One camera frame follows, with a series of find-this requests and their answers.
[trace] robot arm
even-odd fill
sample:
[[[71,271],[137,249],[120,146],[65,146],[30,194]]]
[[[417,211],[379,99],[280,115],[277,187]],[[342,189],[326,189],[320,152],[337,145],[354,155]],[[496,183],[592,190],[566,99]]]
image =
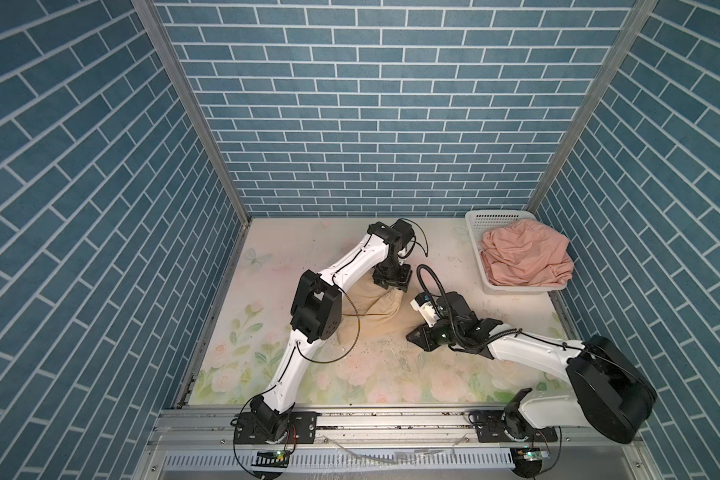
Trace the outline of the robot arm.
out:
[[[626,444],[651,414],[656,390],[612,341],[602,336],[581,342],[529,335],[499,320],[479,320],[458,293],[448,292],[434,301],[422,288],[424,293],[411,304],[426,323],[410,332],[408,341],[427,352],[448,345],[490,360],[522,363],[570,386],[556,392],[520,390],[504,409],[511,437],[522,440],[548,426],[591,426]],[[451,318],[469,345],[454,338]]]
[[[392,226],[377,222],[339,261],[318,273],[302,274],[291,306],[292,331],[285,353],[266,392],[251,400],[256,430],[267,441],[277,442],[285,435],[307,359],[314,357],[342,321],[342,294],[371,268],[377,285],[408,289],[411,267],[401,257],[413,236],[413,228],[403,220]]]

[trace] white plastic basket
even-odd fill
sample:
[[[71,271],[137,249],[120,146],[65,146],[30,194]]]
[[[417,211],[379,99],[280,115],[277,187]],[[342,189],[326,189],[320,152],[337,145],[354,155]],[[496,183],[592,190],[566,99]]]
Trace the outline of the white plastic basket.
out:
[[[562,290],[563,286],[502,286],[494,285],[488,281],[485,274],[483,261],[480,258],[480,252],[483,250],[483,234],[489,230],[500,226],[506,226],[516,220],[523,218],[536,217],[525,210],[471,210],[467,212],[467,228],[470,232],[470,240],[472,240],[472,250],[474,251],[474,259],[478,262],[478,270],[480,270],[480,278],[483,281],[483,292],[499,295],[537,295],[539,293],[547,293],[553,290]]]

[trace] blue brick wallpaper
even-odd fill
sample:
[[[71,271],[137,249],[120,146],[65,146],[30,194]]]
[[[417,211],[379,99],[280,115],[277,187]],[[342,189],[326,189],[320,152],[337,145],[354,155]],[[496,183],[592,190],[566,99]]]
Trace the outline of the blue brick wallpaper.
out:
[[[129,0],[0,0],[0,480],[134,471],[239,228]]]
[[[521,208],[632,3],[158,1],[254,216]]]
[[[660,402],[663,475],[720,478],[720,0],[660,0],[539,217],[572,239],[580,331]]]

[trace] pink garment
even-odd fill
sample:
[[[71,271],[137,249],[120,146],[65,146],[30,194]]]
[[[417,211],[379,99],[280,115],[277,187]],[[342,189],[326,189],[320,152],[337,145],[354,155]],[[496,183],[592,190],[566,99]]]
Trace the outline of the pink garment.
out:
[[[480,256],[494,285],[562,286],[573,277],[568,239],[536,220],[524,218],[485,232],[483,247]]]

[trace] crumpled fabric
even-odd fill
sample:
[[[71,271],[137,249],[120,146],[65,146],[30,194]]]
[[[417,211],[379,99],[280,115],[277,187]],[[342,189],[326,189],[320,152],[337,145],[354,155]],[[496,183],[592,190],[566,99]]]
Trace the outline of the crumpled fabric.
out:
[[[414,288],[403,293],[400,289],[387,290],[374,284],[373,270],[361,276],[347,292],[360,314],[360,337],[372,340],[380,336],[404,336],[423,323],[422,315],[409,304],[416,293]],[[346,298],[342,299],[342,324],[336,329],[339,345],[351,345],[357,328],[355,309]]]
[[[501,286],[564,286],[573,277],[568,239],[554,228],[524,218],[483,234],[488,281]]]

